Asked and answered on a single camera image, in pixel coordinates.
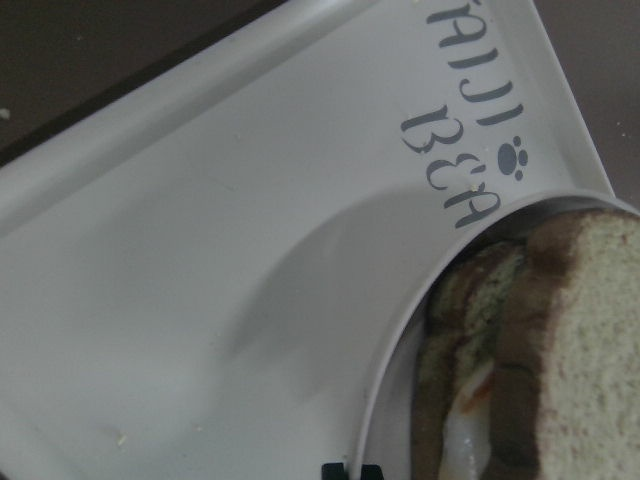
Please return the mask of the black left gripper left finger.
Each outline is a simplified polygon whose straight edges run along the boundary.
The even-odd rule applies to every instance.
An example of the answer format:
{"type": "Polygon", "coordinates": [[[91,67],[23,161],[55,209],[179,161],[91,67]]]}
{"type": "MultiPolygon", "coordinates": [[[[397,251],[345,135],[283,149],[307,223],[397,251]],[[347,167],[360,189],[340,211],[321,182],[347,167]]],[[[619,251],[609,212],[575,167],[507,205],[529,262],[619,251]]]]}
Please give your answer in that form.
{"type": "Polygon", "coordinates": [[[325,463],[321,467],[322,480],[346,480],[346,468],[343,463],[325,463]]]}

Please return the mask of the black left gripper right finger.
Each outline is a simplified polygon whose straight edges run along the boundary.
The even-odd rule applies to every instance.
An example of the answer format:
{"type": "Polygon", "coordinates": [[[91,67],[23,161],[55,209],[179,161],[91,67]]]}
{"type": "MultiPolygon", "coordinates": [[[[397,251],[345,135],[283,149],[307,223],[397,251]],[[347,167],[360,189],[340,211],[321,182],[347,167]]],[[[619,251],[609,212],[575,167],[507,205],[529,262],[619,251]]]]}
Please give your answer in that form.
{"type": "Polygon", "coordinates": [[[383,470],[378,464],[363,464],[360,480],[384,480],[383,470]]]}

